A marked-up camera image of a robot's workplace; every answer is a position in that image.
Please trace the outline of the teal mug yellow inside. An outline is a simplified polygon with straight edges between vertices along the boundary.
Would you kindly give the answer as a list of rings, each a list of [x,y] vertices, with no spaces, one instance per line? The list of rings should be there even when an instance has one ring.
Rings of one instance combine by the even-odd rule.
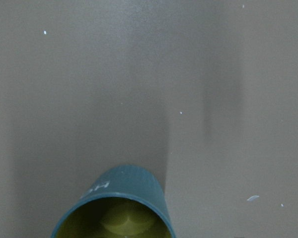
[[[56,224],[53,238],[174,238],[162,187],[135,165],[103,173]]]

